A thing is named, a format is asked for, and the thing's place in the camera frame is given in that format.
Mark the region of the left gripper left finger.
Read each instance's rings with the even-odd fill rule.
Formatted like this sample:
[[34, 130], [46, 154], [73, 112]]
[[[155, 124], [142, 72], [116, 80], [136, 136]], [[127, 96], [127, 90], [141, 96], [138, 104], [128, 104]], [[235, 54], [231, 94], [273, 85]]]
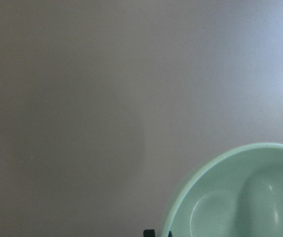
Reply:
[[155, 237], [155, 230], [154, 229], [144, 230], [143, 237]]

